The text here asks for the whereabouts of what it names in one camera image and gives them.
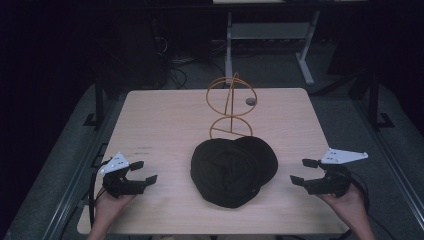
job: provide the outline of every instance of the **hand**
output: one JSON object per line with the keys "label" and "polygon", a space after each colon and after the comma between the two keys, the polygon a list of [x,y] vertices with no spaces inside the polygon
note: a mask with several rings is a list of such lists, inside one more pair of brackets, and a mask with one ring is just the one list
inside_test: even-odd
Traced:
{"label": "hand", "polygon": [[365,211],[364,197],[359,189],[351,184],[345,195],[336,198],[333,194],[317,195],[326,202],[352,230],[358,240],[374,240],[374,234]]}
{"label": "hand", "polygon": [[105,191],[104,188],[100,189],[96,199],[94,224],[87,239],[104,239],[112,223],[135,196],[136,195],[123,195],[119,196],[119,198],[115,198]]}

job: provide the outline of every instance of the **cable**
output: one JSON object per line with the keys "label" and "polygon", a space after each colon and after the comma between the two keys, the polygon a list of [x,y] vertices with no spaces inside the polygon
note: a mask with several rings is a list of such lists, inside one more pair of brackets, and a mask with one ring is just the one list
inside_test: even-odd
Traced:
{"label": "cable", "polygon": [[106,165],[109,161],[110,160],[102,162],[96,168],[96,170],[93,172],[93,174],[91,175],[90,188],[89,188],[89,192],[88,192],[88,210],[89,210],[89,214],[90,214],[90,224],[91,224],[91,227],[93,227],[93,224],[94,224],[94,204],[95,204],[95,199],[94,199],[94,185],[96,183],[97,172],[99,171],[99,169],[102,166]]}
{"label": "cable", "polygon": [[[185,72],[181,71],[180,69],[177,68],[171,68],[170,70],[173,70],[174,75],[169,75],[169,78],[172,80],[172,82],[175,83],[176,88],[177,89],[181,89],[181,88],[186,88],[185,84],[187,83],[187,75],[185,74]],[[177,72],[180,72],[181,74],[183,74],[183,81],[180,82],[180,79],[178,78]]]}

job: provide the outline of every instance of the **table top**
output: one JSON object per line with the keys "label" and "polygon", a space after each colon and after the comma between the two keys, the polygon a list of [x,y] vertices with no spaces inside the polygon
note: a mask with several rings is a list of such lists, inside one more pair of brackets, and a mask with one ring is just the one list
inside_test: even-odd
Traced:
{"label": "table top", "polygon": [[[306,180],[322,178],[321,169],[303,167],[302,159],[320,159],[328,149],[305,90],[255,89],[256,107],[241,116],[253,135],[274,150],[279,168],[259,194],[237,209],[205,201],[190,177],[194,149],[209,139],[209,129],[222,115],[206,101],[206,90],[133,91],[127,96],[103,160],[122,152],[129,162],[144,168],[129,172],[129,180],[158,175],[157,182],[132,201],[111,228],[125,234],[320,234],[341,233],[347,226],[320,199],[294,186],[290,175]],[[228,90],[209,94],[212,106],[223,109]],[[249,89],[236,89],[234,113],[250,109]],[[234,122],[234,130],[246,125]],[[213,132],[214,138],[238,138]],[[97,176],[96,192],[102,184]],[[88,207],[78,223],[90,231]]]}

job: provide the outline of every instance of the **black cloth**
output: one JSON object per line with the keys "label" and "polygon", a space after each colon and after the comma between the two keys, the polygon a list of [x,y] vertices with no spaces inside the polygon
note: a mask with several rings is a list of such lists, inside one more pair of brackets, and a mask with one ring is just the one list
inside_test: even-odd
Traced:
{"label": "black cloth", "polygon": [[254,198],[277,170],[277,157],[265,141],[241,137],[202,142],[193,153],[190,173],[205,200],[238,208]]}

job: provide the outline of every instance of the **floor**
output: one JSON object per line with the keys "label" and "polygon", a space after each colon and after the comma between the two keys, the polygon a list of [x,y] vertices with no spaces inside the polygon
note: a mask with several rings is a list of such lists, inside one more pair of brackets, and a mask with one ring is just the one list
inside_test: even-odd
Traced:
{"label": "floor", "polygon": [[[341,78],[326,74],[334,46],[331,43],[315,44],[310,49],[307,63],[316,83],[312,86],[305,84],[294,56],[299,46],[290,45],[278,53],[243,58],[236,56],[233,69],[254,88],[297,87],[309,93],[317,92]],[[174,62],[181,63],[189,57],[180,57]],[[178,71],[170,72],[174,78],[170,78],[162,89],[206,89],[212,80],[222,76],[223,63],[221,55],[212,58],[210,63],[178,65]],[[183,86],[182,73],[187,77]],[[346,166],[368,186],[370,219],[377,239],[390,239],[390,236],[392,239],[424,239],[420,201],[424,199],[424,139],[402,112],[394,95],[384,86],[380,88],[379,113],[387,114],[395,127],[379,131],[372,128],[367,120],[368,95],[352,100],[348,93],[353,83],[343,84],[323,96],[311,96],[327,141],[336,149],[369,154],[369,159]],[[78,233],[76,225],[82,207],[87,203],[93,166],[103,157],[125,97],[123,93],[116,100],[104,100],[105,121],[95,130],[93,126],[84,126],[87,116],[95,113],[94,86],[87,89],[5,239],[86,238]],[[301,237],[328,239],[335,236]],[[107,239],[148,238],[111,234]]]}

